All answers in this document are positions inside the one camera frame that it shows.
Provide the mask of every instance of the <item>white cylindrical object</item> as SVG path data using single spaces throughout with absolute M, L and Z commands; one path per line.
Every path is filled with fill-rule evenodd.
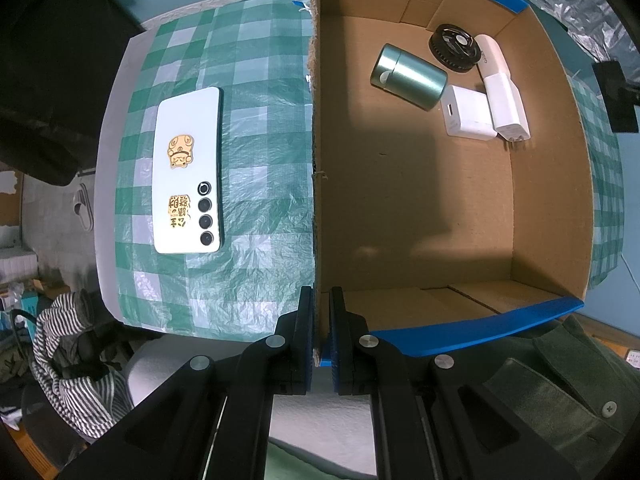
M 486 95 L 447 85 L 440 103 L 447 135 L 479 140 L 490 140 L 497 135 Z
M 531 138 L 520 91 L 509 77 L 498 72 L 484 78 L 484 88 L 495 131 L 507 140 Z
M 478 70 L 482 79 L 497 73 L 506 74 L 511 78 L 511 72 L 497 41 L 486 34 L 478 34 L 474 39 L 482 51 L 482 56 L 478 61 Z

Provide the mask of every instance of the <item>metal bolt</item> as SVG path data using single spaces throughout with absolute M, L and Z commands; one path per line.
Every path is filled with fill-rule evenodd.
M 211 360 L 206 355 L 196 355 L 189 361 L 189 366 L 194 370 L 205 370 L 209 368 L 210 362 Z
M 270 335 L 267 339 L 265 339 L 264 342 L 267 343 L 267 346 L 271 348 L 280 348 L 282 345 L 284 345 L 286 339 L 284 339 L 281 335 L 275 334 Z
M 613 402 L 613 400 L 610 400 L 609 402 L 606 402 L 605 405 L 602 407 L 602 416 L 604 418 L 609 418 L 610 416 L 614 416 L 616 414 L 616 410 L 618 409 L 618 405 Z
M 362 336 L 358 341 L 364 348 L 375 348 L 379 343 L 378 338 L 371 334 Z
M 436 355 L 433 362 L 436 363 L 438 368 L 442 368 L 443 370 L 453 368 L 453 357 L 447 354 Z

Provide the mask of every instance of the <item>black round object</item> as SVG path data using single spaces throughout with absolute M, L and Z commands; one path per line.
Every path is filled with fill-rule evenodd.
M 212 241 L 213 235 L 209 231 L 204 231 L 200 235 L 200 243 L 202 243 L 203 245 L 211 245 Z
M 198 220 L 198 224 L 200 224 L 200 227 L 203 229 L 209 229 L 211 224 L 213 224 L 213 219 L 209 215 L 202 215 L 200 220 Z
M 471 34 L 450 23 L 443 23 L 436 29 L 429 40 L 429 48 L 439 62 L 454 72 L 469 72 L 482 55 Z
M 209 209 L 211 209 L 211 200 L 208 198 L 201 198 L 198 202 L 198 209 L 201 213 L 206 213 Z
M 211 192 L 211 184 L 206 180 L 198 184 L 198 194 L 205 196 Z

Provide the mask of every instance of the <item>gray floor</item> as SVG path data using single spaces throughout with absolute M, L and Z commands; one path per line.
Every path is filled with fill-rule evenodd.
M 50 186 L 30 176 L 22 188 L 22 243 L 38 255 L 41 277 L 62 278 L 72 290 L 98 290 L 94 232 L 85 232 L 73 211 L 80 182 L 94 200 L 94 175 L 77 177 L 69 186 Z

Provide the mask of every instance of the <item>black and white striped fabric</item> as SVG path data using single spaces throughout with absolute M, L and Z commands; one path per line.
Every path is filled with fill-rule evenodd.
M 98 381 L 90 377 L 63 379 L 52 365 L 61 338 L 79 335 L 91 326 L 80 294 L 61 294 L 38 315 L 30 365 L 31 373 L 60 417 L 76 431 L 99 438 L 132 409 L 124 377 L 109 368 Z

